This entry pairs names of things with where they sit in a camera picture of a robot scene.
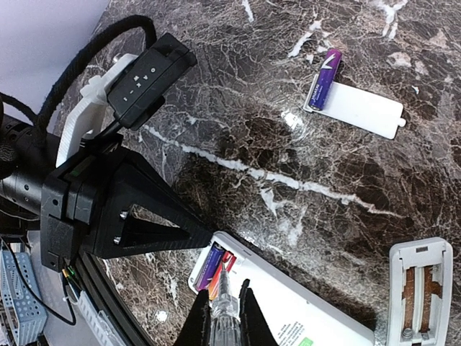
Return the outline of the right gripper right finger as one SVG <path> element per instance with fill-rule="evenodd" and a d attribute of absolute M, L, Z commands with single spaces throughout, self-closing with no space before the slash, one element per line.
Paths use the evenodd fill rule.
<path fill-rule="evenodd" d="M 277 342 L 249 284 L 250 280 L 245 279 L 239 293 L 242 345 L 277 346 Z"/>

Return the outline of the black front table rail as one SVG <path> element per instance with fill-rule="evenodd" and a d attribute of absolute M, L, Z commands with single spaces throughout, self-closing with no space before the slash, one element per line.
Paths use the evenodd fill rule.
<path fill-rule="evenodd" d="M 139 325 L 95 256 L 81 252 L 76 258 L 75 268 L 92 303 L 108 316 L 126 345 L 153 345 L 152 339 Z"/>

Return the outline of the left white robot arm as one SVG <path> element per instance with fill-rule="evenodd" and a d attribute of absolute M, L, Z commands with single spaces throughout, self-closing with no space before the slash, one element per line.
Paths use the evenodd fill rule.
<path fill-rule="evenodd" d="M 1 196 L 39 223 L 42 263 L 51 270 L 81 252 L 113 259 L 211 240 L 210 228 L 121 135 L 57 165 L 57 136 L 48 134 L 41 148 L 31 125 L 1 121 L 1 140 L 17 154 L 1 165 Z"/>

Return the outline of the purple battery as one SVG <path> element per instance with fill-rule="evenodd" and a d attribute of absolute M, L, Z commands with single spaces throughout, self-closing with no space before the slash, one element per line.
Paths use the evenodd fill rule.
<path fill-rule="evenodd" d="M 214 277 L 218 265 L 223 258 L 224 253 L 224 248 L 222 248 L 218 243 L 215 242 L 212 244 L 195 285 L 195 288 L 198 291 L 207 289 Z"/>
<path fill-rule="evenodd" d="M 308 106 L 313 110 L 323 110 L 329 89 L 341 63 L 341 57 L 342 53 L 338 49 L 330 48 L 327 51 L 308 102 Z"/>

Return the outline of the small white remote control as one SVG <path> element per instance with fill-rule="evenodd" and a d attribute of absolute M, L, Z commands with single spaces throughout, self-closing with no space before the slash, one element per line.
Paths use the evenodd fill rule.
<path fill-rule="evenodd" d="M 215 242 L 225 253 L 206 289 L 210 300 L 218 294 L 222 265 L 229 274 L 230 289 L 236 298 L 243 281 L 249 279 L 249 286 L 278 345 L 374 344 L 371 329 L 319 298 L 223 231 L 213 234 L 189 276 L 189 287 L 195 293 L 199 292 L 195 285 Z"/>

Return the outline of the blue perforated plastic basket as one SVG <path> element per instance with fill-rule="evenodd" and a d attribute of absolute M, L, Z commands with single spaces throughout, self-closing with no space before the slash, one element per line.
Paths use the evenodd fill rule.
<path fill-rule="evenodd" d="M 16 345 L 36 342 L 42 334 L 48 314 L 37 301 L 39 296 L 28 253 L 11 254 L 7 249 L 1 250 L 1 298 Z"/>

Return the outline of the long white remote control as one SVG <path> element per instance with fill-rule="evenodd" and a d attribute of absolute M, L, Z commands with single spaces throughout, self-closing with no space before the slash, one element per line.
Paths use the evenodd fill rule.
<path fill-rule="evenodd" d="M 389 252 L 388 345 L 445 345 L 452 302 L 453 248 L 440 237 Z"/>

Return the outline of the clear handle screwdriver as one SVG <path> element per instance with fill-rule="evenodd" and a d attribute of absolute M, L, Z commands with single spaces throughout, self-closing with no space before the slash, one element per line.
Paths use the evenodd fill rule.
<path fill-rule="evenodd" d="M 239 300 L 232 295 L 229 274 L 222 265 L 218 294 L 212 303 L 209 345 L 242 345 L 238 312 Z"/>

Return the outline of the white battery cover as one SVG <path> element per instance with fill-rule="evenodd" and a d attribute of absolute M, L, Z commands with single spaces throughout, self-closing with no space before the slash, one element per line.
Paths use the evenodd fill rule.
<path fill-rule="evenodd" d="M 401 103 L 338 82 L 331 84 L 324 108 L 317 113 L 390 140 L 406 125 Z"/>

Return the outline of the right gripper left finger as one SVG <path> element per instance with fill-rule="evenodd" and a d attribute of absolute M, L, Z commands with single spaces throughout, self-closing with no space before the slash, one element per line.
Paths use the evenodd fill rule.
<path fill-rule="evenodd" d="M 208 290 L 201 290 L 189 311 L 173 346 L 208 346 L 210 342 L 210 300 Z"/>

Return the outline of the purple battery in small remote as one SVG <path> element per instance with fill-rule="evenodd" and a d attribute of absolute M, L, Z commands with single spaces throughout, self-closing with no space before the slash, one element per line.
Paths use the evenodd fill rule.
<path fill-rule="evenodd" d="M 223 258 L 224 253 L 224 248 L 222 248 L 218 243 L 215 242 L 212 244 L 195 285 L 195 288 L 198 291 L 207 289 L 214 277 L 218 265 Z"/>

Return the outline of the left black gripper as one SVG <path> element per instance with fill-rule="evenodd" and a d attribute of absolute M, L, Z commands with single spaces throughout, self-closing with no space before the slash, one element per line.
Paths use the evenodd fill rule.
<path fill-rule="evenodd" d="M 142 155 L 119 147 L 122 140 L 121 135 L 113 135 L 101 143 L 87 143 L 46 177 L 40 206 L 40 253 L 45 267 L 63 269 L 65 261 L 78 253 L 88 227 L 82 247 L 102 259 L 209 244 L 210 227 Z M 78 199 L 91 177 L 98 179 L 99 190 L 82 203 L 80 221 Z"/>

